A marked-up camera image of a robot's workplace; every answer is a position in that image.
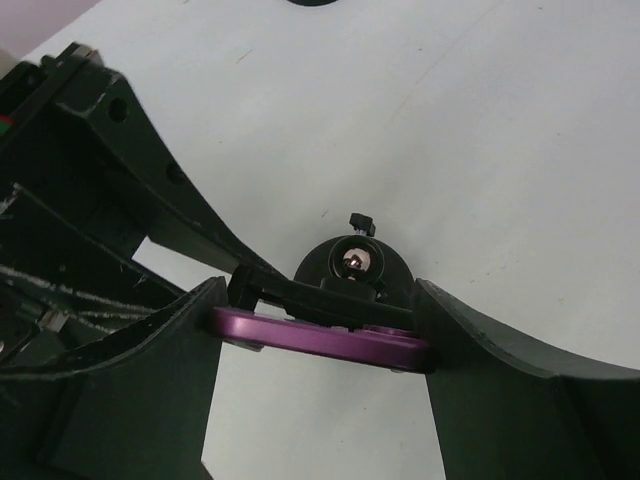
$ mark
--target white surface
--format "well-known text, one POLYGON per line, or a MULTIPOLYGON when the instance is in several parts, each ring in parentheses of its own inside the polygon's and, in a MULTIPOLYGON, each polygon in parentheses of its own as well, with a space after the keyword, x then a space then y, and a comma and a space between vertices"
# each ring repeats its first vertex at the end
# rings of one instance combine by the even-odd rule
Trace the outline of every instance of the white surface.
MULTIPOLYGON (((33 58, 100 48, 283 272, 362 211, 416 275, 640 367, 639 22, 637 0, 104 0, 33 58)), ((227 347, 204 458, 217 480, 444 476, 419 376, 227 347)))

